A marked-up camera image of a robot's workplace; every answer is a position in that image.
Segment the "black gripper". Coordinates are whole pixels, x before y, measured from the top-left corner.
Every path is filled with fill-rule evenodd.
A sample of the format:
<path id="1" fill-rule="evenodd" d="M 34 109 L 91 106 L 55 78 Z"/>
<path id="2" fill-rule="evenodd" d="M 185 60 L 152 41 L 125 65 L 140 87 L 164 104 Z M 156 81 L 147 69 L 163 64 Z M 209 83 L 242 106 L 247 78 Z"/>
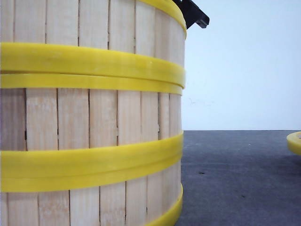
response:
<path id="1" fill-rule="evenodd" d="M 176 5 L 183 14 L 187 29 L 194 23 L 201 28 L 206 28 L 209 25 L 210 18 L 193 1 L 177 0 Z"/>

